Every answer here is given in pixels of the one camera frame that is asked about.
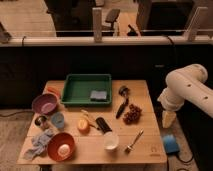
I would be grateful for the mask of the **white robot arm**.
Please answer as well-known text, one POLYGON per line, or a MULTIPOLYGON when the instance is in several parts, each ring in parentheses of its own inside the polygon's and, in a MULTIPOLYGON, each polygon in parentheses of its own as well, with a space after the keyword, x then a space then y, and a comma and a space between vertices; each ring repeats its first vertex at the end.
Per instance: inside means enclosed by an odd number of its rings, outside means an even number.
POLYGON ((176 112, 189 101, 213 118, 213 89, 205 85, 207 69, 201 64, 191 64, 169 72, 167 87, 157 101, 163 107, 162 126, 169 128, 176 119, 176 112))

